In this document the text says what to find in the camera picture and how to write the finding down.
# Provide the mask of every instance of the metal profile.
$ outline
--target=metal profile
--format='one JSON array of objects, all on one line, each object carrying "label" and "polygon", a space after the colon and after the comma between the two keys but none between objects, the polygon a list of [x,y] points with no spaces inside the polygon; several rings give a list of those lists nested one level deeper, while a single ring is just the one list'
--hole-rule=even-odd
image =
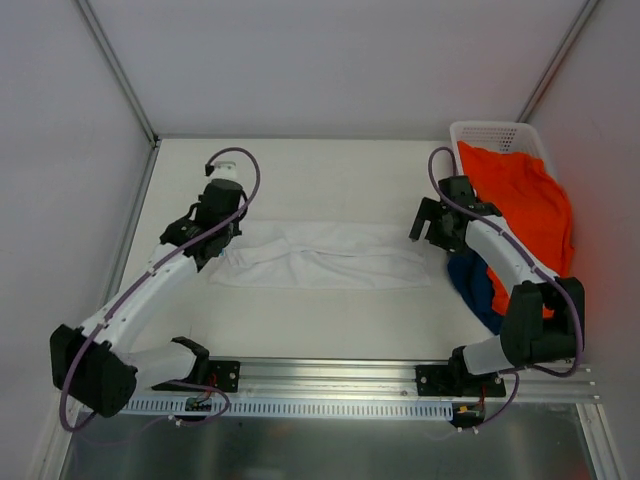
[{"label": "metal profile", "polygon": [[[71,434],[65,432],[58,419],[58,402],[60,392],[56,391],[50,398],[49,415],[45,420],[44,432],[34,452],[34,457],[25,478],[52,480],[60,478],[64,460],[69,450]],[[73,400],[67,404],[67,415],[75,421],[81,411],[80,403]]]},{"label": "metal profile", "polygon": [[113,50],[111,42],[109,41],[107,34],[102,28],[102,25],[100,24],[100,21],[98,20],[98,17],[96,16],[96,13],[91,6],[91,3],[89,3],[89,0],[73,0],[73,2],[78,7],[84,23],[89,28],[89,31],[96,41],[100,53],[106,60],[111,73],[114,75],[116,82],[120,86],[120,89],[124,94],[127,102],[129,103],[129,106],[131,107],[135,117],[137,118],[138,123],[140,123],[145,136],[149,140],[149,143],[153,147],[155,147],[158,136],[156,135],[151,122],[149,121],[149,118],[144,111],[144,108],[142,108],[142,104],[140,103],[136,92],[131,86],[129,79],[127,78],[127,75],[122,68],[122,64],[120,63],[120,60]]},{"label": "metal profile", "polygon": [[[418,398],[414,368],[442,361],[236,359],[242,364],[238,394],[276,398],[339,398],[359,400],[414,400]],[[600,397],[588,366],[570,379],[558,379],[529,370],[520,373],[516,401],[529,403],[598,403]],[[504,376],[507,392],[513,387]],[[471,398],[438,397],[445,401]],[[502,402],[504,399],[487,399]]]},{"label": "metal profile", "polygon": [[127,266],[129,251],[131,250],[131,245],[133,244],[136,227],[138,226],[138,221],[140,220],[140,213],[142,212],[144,199],[147,196],[147,190],[149,189],[149,184],[151,183],[151,176],[156,165],[156,160],[158,159],[159,150],[160,143],[158,143],[158,145],[149,152],[149,156],[147,157],[147,161],[142,172],[142,178],[140,179],[140,183],[136,190],[136,197],[133,201],[131,211],[127,218],[127,224],[125,226],[122,238],[118,243],[118,251],[116,253],[116,258],[113,262],[113,267],[109,275],[109,283],[107,284],[107,288],[102,298],[102,304],[107,303],[116,293],[118,293],[118,289],[120,288],[120,282],[122,282],[124,270]]},{"label": "metal profile", "polygon": [[582,7],[580,8],[580,11],[573,19],[573,22],[571,22],[569,29],[564,34],[564,37],[562,37],[558,48],[551,56],[551,60],[549,60],[549,63],[545,67],[542,76],[533,89],[533,92],[531,92],[531,95],[529,95],[529,98],[522,108],[522,111],[518,115],[516,122],[526,123],[529,121],[531,115],[538,108],[542,101],[542,98],[544,97],[544,94],[547,92],[553,80],[555,79],[558,70],[567,59],[571,48],[576,44],[576,41],[580,37],[580,34],[583,32],[584,27],[593,15],[596,7],[600,4],[600,1],[601,0],[586,0],[584,2]]},{"label": "metal profile", "polygon": [[626,480],[627,474],[611,435],[601,405],[576,405],[582,431],[598,480]]}]

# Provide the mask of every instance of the white table surface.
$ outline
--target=white table surface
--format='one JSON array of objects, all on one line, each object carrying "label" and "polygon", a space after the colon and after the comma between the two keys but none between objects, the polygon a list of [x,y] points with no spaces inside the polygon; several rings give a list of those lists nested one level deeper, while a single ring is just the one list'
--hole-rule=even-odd
[{"label": "white table surface", "polygon": [[[382,140],[164,140],[129,254],[124,281],[148,259],[166,226],[206,185],[204,163],[228,146],[250,150],[262,187],[248,219],[333,220],[403,225],[423,196],[435,198],[427,157],[443,142]],[[249,192],[248,159],[232,153]],[[446,155],[436,165],[451,173]],[[232,288],[208,283],[205,268],[167,298],[134,350],[188,336],[212,355],[350,359],[446,359],[491,333],[450,285],[444,253],[429,246],[432,285],[390,291]]]}]

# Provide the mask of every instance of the black mounting bracket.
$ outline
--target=black mounting bracket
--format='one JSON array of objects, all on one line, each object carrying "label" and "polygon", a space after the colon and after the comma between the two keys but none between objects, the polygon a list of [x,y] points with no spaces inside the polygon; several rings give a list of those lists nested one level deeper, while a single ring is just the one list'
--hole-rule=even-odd
[{"label": "black mounting bracket", "polygon": [[417,365],[415,371],[419,397],[481,397],[484,394],[486,398],[502,398],[507,395],[502,378],[495,373],[469,376],[461,382],[447,364]]},{"label": "black mounting bracket", "polygon": [[[204,372],[204,380],[197,382],[199,385],[208,386],[209,382],[215,388],[225,393],[237,393],[240,384],[240,362],[232,360],[206,360],[201,366]],[[179,387],[169,383],[161,383],[152,387],[153,390],[162,392],[199,392],[196,388]]]},{"label": "black mounting bracket", "polygon": [[485,420],[484,406],[457,403],[453,405],[453,418],[449,421],[456,428],[472,428]]}]

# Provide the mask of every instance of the blue cloth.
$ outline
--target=blue cloth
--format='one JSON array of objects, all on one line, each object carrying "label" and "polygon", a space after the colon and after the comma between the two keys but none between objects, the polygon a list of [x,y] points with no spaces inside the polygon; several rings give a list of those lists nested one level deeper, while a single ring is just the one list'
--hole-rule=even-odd
[{"label": "blue cloth", "polygon": [[491,308],[493,285],[487,275],[487,263],[473,250],[451,255],[447,263],[449,277],[467,306],[494,335],[500,333],[503,316]]}]

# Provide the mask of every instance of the white enclosure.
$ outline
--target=white enclosure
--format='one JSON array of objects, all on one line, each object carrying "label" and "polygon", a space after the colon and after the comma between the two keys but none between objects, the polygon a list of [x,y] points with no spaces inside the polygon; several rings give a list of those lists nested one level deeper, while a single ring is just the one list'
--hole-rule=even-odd
[{"label": "white enclosure", "polygon": [[[636,2],[6,3],[0,477],[57,478],[69,436],[57,423],[48,338],[132,278],[200,193],[212,153],[243,146],[261,163],[247,220],[408,232],[419,200],[435,197],[426,159],[448,144],[449,125],[502,120],[538,130],[573,205],[601,428],[586,438],[594,468],[598,478],[640,478]],[[250,166],[238,158],[238,167],[250,188]],[[429,252],[432,285],[407,291],[248,291],[200,276],[137,348],[186,335],[229,357],[444,360],[490,333],[449,285],[444,254]]]}]

